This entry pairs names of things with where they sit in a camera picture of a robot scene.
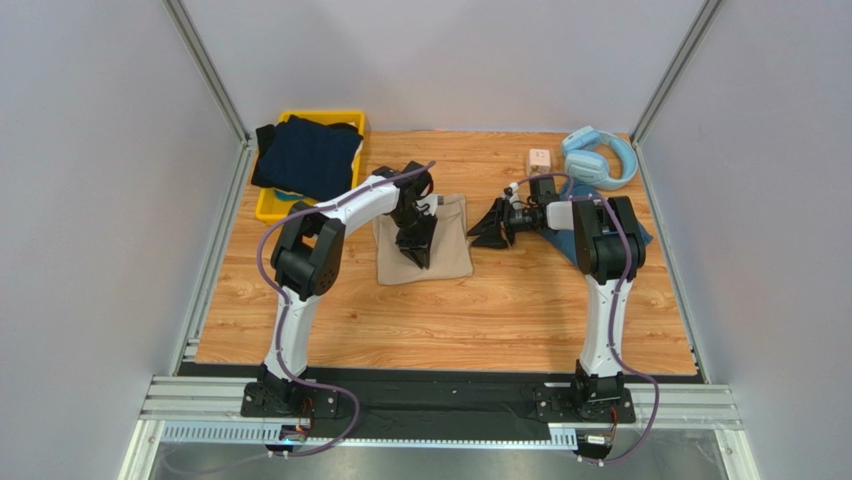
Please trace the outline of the beige t-shirt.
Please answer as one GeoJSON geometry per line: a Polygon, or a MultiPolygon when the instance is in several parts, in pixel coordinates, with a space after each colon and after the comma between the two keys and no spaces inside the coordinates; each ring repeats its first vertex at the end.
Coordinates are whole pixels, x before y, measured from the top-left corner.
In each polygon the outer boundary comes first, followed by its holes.
{"type": "Polygon", "coordinates": [[[377,280],[394,286],[427,280],[445,280],[473,274],[469,242],[466,236],[467,202],[463,194],[430,194],[420,205],[434,213],[437,225],[430,252],[430,266],[421,269],[407,259],[395,244],[398,228],[388,215],[373,220],[372,230],[378,251],[377,280]]]}

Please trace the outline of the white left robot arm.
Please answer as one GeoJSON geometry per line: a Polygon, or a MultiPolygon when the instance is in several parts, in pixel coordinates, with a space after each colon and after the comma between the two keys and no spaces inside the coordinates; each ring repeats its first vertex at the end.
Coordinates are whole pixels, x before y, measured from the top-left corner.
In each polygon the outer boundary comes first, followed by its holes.
{"type": "Polygon", "coordinates": [[[387,216],[398,232],[395,246],[421,270],[431,265],[437,217],[427,198],[434,181],[426,165],[383,166],[354,189],[316,205],[296,203],[271,227],[278,235],[264,280],[279,298],[269,352],[255,382],[246,386],[245,417],[294,416],[322,386],[303,379],[307,346],[319,301],[336,282],[348,235],[387,216]]]}

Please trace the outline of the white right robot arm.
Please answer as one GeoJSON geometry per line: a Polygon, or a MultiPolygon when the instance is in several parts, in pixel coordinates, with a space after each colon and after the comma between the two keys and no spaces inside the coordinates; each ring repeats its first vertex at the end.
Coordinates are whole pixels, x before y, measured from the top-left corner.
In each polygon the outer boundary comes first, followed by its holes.
{"type": "Polygon", "coordinates": [[[557,388],[547,404],[584,421],[606,421],[627,402],[623,328],[645,243],[628,197],[577,196],[569,188],[559,190],[555,179],[555,174],[524,179],[526,199],[518,196],[519,183],[512,183],[467,234],[474,247],[507,249],[521,232],[572,233],[575,264],[588,288],[586,336],[573,381],[557,388]]]}

